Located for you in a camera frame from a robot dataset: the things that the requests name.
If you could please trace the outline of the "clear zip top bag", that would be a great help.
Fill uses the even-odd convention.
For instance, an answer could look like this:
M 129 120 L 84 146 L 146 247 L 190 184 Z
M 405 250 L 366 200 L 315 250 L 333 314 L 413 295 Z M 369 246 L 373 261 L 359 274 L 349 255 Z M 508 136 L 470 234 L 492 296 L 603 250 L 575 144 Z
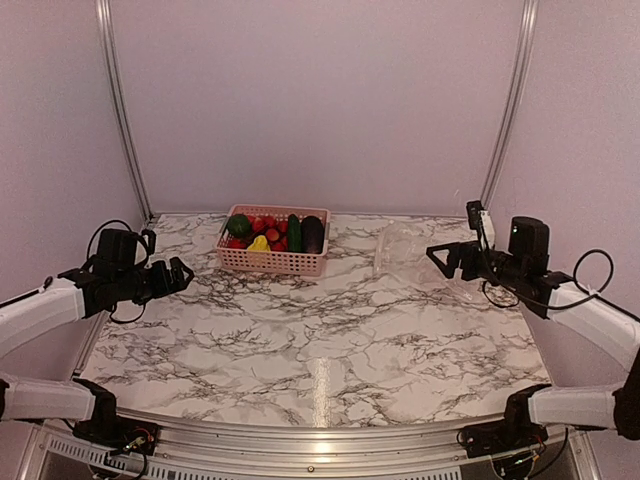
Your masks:
M 378 236 L 372 276 L 376 279 L 390 276 L 425 293 L 442 288 L 458 299 L 471 302 L 473 295 L 461 282 L 446 279 L 426 255 L 432 234 L 413 224 L 391 221 Z

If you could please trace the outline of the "red fake pepper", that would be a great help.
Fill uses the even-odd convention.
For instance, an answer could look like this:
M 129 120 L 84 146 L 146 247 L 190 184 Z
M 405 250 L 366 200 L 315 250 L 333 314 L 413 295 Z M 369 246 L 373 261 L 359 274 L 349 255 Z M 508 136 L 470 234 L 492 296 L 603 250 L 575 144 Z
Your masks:
M 238 239 L 238 238 L 231 238 L 228 242 L 227 245 L 228 248 L 231 249 L 246 249 L 248 247 L 248 244 L 246 241 L 242 240 L 242 239 Z

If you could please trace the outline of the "green fake vegetable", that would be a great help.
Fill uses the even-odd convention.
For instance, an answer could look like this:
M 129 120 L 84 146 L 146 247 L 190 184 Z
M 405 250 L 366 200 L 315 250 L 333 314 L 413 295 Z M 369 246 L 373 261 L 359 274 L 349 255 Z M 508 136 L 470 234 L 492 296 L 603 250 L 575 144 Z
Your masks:
M 253 233 L 252 222 L 244 214 L 234 214 L 229 217 L 227 231 L 234 238 L 246 238 Z

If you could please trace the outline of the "yellow fake lemon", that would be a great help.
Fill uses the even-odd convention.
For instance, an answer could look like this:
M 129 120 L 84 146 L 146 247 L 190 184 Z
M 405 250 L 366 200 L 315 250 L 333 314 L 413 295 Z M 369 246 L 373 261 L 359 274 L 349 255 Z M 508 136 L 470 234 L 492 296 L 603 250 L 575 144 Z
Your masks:
M 258 235 L 247 247 L 248 251 L 269 252 L 271 250 L 268 239 L 265 235 Z

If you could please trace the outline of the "red fake strawberries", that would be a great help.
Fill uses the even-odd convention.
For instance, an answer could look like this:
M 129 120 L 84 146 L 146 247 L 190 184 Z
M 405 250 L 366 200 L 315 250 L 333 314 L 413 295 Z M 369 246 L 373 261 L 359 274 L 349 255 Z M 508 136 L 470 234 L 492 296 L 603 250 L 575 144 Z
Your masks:
M 285 252 L 287 245 L 287 221 L 277 220 L 273 216 L 255 217 L 252 220 L 254 238 L 265 235 L 270 244 L 270 251 Z

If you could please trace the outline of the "green fake cucumber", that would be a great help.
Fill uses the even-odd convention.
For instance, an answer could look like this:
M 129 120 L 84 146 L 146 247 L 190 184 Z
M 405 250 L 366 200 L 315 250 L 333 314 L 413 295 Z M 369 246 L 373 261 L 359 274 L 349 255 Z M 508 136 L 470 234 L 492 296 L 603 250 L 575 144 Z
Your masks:
M 297 215 L 290 214 L 287 220 L 287 245 L 288 251 L 292 253 L 302 252 L 302 231 L 301 222 Z

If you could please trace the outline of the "purple fake eggplant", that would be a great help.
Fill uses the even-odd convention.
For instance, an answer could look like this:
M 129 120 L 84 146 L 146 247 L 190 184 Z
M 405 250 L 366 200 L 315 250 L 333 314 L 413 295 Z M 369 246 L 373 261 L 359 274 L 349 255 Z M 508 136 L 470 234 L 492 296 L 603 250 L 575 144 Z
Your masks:
M 302 251 L 305 254 L 321 254 L 324 248 L 325 228 L 315 216 L 307 216 L 301 222 Z

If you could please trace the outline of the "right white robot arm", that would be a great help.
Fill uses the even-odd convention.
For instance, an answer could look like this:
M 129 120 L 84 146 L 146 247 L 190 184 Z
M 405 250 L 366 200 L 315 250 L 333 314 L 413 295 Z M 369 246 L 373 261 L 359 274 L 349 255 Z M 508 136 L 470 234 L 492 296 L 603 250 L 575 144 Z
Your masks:
M 472 241 L 429 246 L 427 257 L 447 278 L 483 280 L 512 294 L 523 308 L 549 384 L 511 394 L 502 419 L 468 426 L 465 446 L 480 454 L 542 437 L 548 425 L 611 430 L 639 438 L 639 318 L 570 274 L 548 268 L 548 226 L 534 218 L 511 221 L 508 249 L 491 246 L 487 212 L 472 209 Z

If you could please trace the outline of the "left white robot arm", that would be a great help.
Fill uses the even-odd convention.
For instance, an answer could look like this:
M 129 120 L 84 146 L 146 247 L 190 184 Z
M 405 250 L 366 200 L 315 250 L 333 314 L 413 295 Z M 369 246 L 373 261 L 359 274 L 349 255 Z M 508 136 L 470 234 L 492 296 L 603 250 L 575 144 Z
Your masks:
M 187 289 L 195 274 L 180 258 L 152 261 L 156 234 L 133 231 L 121 220 L 105 222 L 93 234 L 86 260 L 1 305 L 1 353 L 63 325 L 114 313 L 122 302 L 145 307 L 150 301 Z M 83 379 L 52 381 L 4 373 L 1 376 L 4 421 L 61 419 L 86 421 L 106 445 L 125 438 L 126 423 L 116 415 L 115 396 Z

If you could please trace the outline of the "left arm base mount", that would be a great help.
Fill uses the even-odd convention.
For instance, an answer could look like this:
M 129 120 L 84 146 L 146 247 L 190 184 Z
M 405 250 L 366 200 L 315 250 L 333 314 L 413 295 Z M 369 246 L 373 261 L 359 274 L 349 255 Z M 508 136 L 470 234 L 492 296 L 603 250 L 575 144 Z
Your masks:
M 113 393 L 86 379 L 74 378 L 73 381 L 87 388 L 95 400 L 91 417 L 74 423 L 75 437 L 109 447 L 117 454 L 154 453 L 160 430 L 157 423 L 120 416 Z

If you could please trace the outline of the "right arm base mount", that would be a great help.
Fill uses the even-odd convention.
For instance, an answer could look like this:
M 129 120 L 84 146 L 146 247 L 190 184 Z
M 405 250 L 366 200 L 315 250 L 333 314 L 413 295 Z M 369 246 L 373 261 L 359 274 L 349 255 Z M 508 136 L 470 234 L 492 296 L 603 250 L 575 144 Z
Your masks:
M 456 436 L 468 458 L 506 453 L 542 444 L 548 439 L 545 427 L 535 424 L 529 414 L 528 400 L 534 393 L 550 387 L 538 384 L 511 394 L 500 420 L 464 426 Z

